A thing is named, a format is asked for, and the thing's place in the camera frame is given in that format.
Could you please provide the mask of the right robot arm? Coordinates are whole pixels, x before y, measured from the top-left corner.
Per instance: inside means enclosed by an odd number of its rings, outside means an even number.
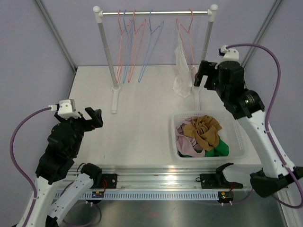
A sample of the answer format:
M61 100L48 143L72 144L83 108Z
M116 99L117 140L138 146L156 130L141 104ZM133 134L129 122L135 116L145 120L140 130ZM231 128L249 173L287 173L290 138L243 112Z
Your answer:
M255 192L266 198L303 177L303 168L287 160L284 153L277 154L265 123L265 106L259 95L245 88L244 68L237 61L222 63L201 61L194 85L215 91L224 107L241 125L252 142L262 163L262 169L250 174L250 184Z

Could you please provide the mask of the pink hanger of white top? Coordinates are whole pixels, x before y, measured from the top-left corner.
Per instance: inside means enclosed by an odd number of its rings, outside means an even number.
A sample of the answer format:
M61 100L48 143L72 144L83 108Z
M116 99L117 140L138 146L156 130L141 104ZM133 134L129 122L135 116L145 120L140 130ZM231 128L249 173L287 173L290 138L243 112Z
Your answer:
M185 27L178 18L176 19L176 24L179 33L179 38L181 39L181 44L183 48L183 53L185 55L187 67L190 71L192 80L194 80L195 74L197 73L193 43L191 38L191 27L194 19L194 14L192 9L190 9L189 11L191 15L189 26Z

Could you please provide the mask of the green tank top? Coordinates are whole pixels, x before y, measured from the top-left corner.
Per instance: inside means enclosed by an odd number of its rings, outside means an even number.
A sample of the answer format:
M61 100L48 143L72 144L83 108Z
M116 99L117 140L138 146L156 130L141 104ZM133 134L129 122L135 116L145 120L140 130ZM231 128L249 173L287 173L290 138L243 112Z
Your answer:
M229 155L229 146L223 142L222 140L219 140L219 145L210 151L205 150L205 157L226 157Z

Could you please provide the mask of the white tank top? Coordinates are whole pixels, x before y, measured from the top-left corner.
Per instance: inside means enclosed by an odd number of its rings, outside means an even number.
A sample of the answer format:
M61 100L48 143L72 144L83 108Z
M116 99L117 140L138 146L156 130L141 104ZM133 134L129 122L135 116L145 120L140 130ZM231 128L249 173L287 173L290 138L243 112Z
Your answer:
M178 45L174 51L176 57L175 79L173 91L182 98L187 98L191 94L192 79L187 60L185 58L181 29L178 29Z

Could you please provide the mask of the pink wire hanger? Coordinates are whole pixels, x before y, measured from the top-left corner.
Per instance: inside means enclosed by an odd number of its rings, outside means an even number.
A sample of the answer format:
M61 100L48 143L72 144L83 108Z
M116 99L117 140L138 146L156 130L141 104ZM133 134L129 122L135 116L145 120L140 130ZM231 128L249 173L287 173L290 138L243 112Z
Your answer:
M123 23L123 15L122 15L122 20L121 20L120 12L121 11L118 12L120 43L119 43L119 54L118 54L118 66L117 66L117 72L116 72L117 83L120 83L120 78L122 75L123 67L125 66L125 43L126 43L126 32L125 32L124 23Z

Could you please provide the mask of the blue hanger of brown top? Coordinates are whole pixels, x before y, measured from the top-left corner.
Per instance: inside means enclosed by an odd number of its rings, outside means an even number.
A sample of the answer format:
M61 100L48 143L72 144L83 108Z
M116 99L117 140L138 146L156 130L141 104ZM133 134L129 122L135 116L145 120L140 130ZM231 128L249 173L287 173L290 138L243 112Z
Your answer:
M164 21L161 21L155 28L152 28L152 22L151 22L151 17L152 17L152 11L149 12L149 18L148 18L148 24L149 24L149 39L148 39L148 45L143 61L143 65L139 74L138 82L140 83L141 80L143 79L145 70L149 64L149 61L153 55L153 52L155 50L156 45L158 44L158 40L160 38L160 35L163 30L164 26Z

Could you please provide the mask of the brown tank top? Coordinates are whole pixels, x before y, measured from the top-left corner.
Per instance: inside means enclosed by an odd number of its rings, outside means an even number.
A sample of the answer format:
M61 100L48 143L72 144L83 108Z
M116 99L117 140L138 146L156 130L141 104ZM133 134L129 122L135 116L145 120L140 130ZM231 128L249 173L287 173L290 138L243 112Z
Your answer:
M222 129L219 122L212 116L204 115L190 120L184 126L185 136L194 138L205 151L211 151L219 145L218 131Z

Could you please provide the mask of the pink tank top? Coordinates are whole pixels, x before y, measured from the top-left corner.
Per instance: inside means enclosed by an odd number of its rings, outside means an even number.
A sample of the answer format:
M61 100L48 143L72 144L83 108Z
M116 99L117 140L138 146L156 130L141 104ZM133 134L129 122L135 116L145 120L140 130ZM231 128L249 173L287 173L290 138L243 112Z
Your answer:
M183 157L205 157L205 150L197 143L196 139L185 136L184 128L192 125L194 118L186 118L175 128L177 150Z

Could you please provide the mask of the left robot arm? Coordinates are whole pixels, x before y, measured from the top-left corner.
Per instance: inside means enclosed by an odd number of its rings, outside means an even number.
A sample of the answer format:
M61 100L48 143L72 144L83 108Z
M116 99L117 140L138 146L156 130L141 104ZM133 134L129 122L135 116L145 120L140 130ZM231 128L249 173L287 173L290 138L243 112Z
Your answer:
M68 112L66 118L55 113L59 123L52 128L45 153L39 159L36 178L30 182L33 193L23 217L17 223L18 227L59 226L86 190L102 184L102 169L88 163L71 186L53 202L55 193L79 153L84 133L103 126L100 109L87 107L85 111L90 116L89 120L75 111Z

